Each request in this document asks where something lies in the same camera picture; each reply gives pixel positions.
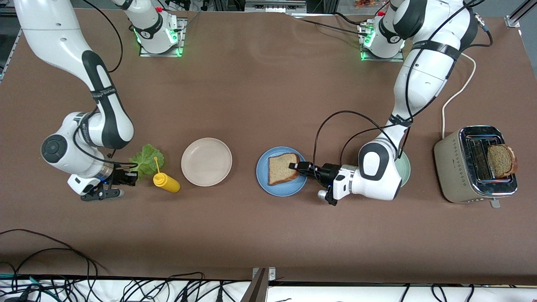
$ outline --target toaster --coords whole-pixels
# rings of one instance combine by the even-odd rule
[[[434,146],[434,160],[442,193],[452,203],[489,201],[499,208],[499,198],[517,190],[514,174],[496,178],[487,161],[488,147],[503,144],[500,131],[492,126],[468,126]]]

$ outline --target toasted bread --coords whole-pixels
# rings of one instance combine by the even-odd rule
[[[285,153],[268,158],[268,185],[290,182],[299,176],[299,172],[289,168],[290,163],[298,163],[296,153]]]
[[[517,158],[508,145],[489,146],[487,160],[496,178],[504,178],[518,169]]]

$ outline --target lettuce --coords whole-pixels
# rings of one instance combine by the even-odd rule
[[[164,155],[150,144],[143,146],[142,152],[138,152],[133,158],[129,159],[129,162],[138,164],[137,167],[131,169],[131,171],[138,171],[138,179],[141,179],[144,175],[157,173],[155,156],[158,159],[158,167],[162,169]]]

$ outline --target mustard bottle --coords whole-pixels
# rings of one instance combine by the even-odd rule
[[[179,182],[170,176],[168,176],[166,173],[161,173],[161,170],[158,168],[158,161],[157,157],[155,156],[155,163],[157,164],[157,171],[158,173],[153,176],[153,183],[155,186],[162,188],[168,192],[176,193],[181,189],[181,185]]]

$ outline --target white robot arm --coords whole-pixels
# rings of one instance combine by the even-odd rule
[[[158,13],[150,0],[114,0],[125,10],[140,43],[150,52],[165,52],[169,38],[167,15]],[[67,115],[60,129],[47,137],[41,155],[51,166],[70,173],[68,184],[83,200],[119,197],[116,184],[134,185],[136,173],[117,169],[97,149],[121,149],[134,135],[102,59],[82,36],[70,0],[15,0],[15,9],[26,40],[37,57],[80,78],[90,89],[98,112]]]
[[[373,54],[392,57],[405,39],[413,40],[414,46],[397,77],[395,106],[384,133],[362,147],[358,167],[290,164],[326,188],[319,191],[321,199],[336,205],[349,194],[380,200],[397,196],[402,180],[395,160],[401,140],[413,117],[440,94],[459,50],[470,45],[477,34],[478,22],[464,6],[462,0],[393,0],[386,15],[374,18],[375,37],[368,45]],[[437,30],[448,18],[451,20]]]

